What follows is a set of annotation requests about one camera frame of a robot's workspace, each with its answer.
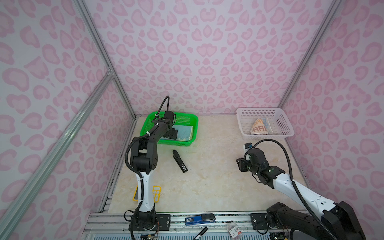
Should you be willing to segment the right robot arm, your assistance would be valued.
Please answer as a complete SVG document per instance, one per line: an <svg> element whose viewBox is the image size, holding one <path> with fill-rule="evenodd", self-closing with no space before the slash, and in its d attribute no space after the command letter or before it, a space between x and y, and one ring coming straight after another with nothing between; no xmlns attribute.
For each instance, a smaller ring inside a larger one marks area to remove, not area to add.
<svg viewBox="0 0 384 240"><path fill-rule="evenodd" d="M288 196L307 210L307 213L302 213L283 203L272 205L267 208L265 216L270 229L287 226L316 240L366 239L357 215L348 203L336 203L315 193L268 162L257 164L245 158L236 162L241 172L252 173L260 184Z"/></svg>

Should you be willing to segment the white blue lettered towel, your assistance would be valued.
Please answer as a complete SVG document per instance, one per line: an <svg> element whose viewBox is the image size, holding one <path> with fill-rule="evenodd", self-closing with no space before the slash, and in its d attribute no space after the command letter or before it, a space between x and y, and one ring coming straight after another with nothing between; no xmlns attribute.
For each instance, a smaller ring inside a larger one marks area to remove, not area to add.
<svg viewBox="0 0 384 240"><path fill-rule="evenodd" d="M271 124L267 118L257 119L251 127L251 134L253 135L273 135Z"/></svg>

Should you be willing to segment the pale green towel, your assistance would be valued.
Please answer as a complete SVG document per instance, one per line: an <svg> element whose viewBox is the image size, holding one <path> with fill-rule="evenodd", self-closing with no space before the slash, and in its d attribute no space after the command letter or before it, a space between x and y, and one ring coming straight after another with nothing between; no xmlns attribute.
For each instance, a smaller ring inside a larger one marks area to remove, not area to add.
<svg viewBox="0 0 384 240"><path fill-rule="evenodd" d="M176 140L166 139L166 134L162 137L163 140L167 141L179 141L188 142L193 137L193 126L174 125L173 128L178 130L178 137Z"/></svg>

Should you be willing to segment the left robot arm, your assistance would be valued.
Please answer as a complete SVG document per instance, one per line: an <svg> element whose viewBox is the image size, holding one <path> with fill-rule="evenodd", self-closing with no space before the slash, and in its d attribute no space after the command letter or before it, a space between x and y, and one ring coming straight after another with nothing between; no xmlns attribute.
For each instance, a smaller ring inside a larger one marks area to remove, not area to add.
<svg viewBox="0 0 384 240"><path fill-rule="evenodd" d="M152 171L158 164L157 144L173 127L170 119L157 119L144 135L133 138L129 144L125 164L135 173L138 182L138 206L130 219L130 231L151 230L156 224L156 208L153 197Z"/></svg>

